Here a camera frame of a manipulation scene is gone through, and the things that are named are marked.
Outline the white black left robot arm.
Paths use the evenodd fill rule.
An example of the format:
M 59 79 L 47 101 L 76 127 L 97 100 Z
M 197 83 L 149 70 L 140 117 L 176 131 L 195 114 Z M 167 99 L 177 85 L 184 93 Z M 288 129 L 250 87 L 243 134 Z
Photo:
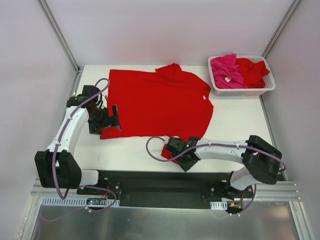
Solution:
M 85 85 L 82 93 L 70 97 L 66 103 L 63 122 L 51 144 L 35 154 L 34 161 L 44 188 L 77 189 L 88 185 L 96 195 L 103 193 L 106 182 L 99 172 L 82 169 L 74 158 L 75 147 L 84 126 L 92 135 L 103 135 L 105 129 L 121 130 L 118 108 L 112 113 L 102 107 L 102 90 L 95 85 Z

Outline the white perforated plastic basket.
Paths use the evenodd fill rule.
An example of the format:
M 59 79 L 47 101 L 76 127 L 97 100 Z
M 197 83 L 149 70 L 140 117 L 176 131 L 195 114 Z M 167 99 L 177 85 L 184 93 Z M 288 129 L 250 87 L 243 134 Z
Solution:
M 269 65 L 267 64 L 266 60 L 262 56 L 237 56 L 237 58 L 246 58 L 251 60 L 254 63 L 264 61 L 265 66 L 270 71 L 270 73 L 263 77 L 263 80 L 265 82 L 265 88 L 242 88 L 242 89 L 219 89 L 216 87 L 214 83 L 214 77 L 212 68 L 210 66 L 210 60 L 216 57 L 222 57 L 222 56 L 211 56 L 208 59 L 208 69 L 209 69 L 209 75 L 210 79 L 213 85 L 214 94 L 216 96 L 228 96 L 228 97 L 235 97 L 235 96 L 260 96 L 265 92 L 272 91 L 276 88 L 274 77 L 270 71 Z

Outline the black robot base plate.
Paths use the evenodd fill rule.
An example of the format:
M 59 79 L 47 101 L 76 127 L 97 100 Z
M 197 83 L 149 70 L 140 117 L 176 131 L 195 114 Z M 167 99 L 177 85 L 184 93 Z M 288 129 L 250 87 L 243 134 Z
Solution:
M 100 170 L 94 189 L 78 188 L 78 195 L 101 196 L 113 191 L 122 207 L 209 209 L 227 197 L 228 173 Z

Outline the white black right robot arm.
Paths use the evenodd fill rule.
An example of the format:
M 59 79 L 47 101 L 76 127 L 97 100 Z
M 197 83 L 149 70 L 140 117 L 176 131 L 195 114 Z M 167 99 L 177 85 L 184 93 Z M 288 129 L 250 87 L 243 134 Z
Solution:
M 242 164 L 239 170 L 231 171 L 225 183 L 215 188 L 218 195 L 233 200 L 247 187 L 262 183 L 275 185 L 281 168 L 282 153 L 257 135 L 248 140 L 213 141 L 190 137 L 187 141 L 172 137 L 165 150 L 187 172 L 200 160 L 223 160 Z

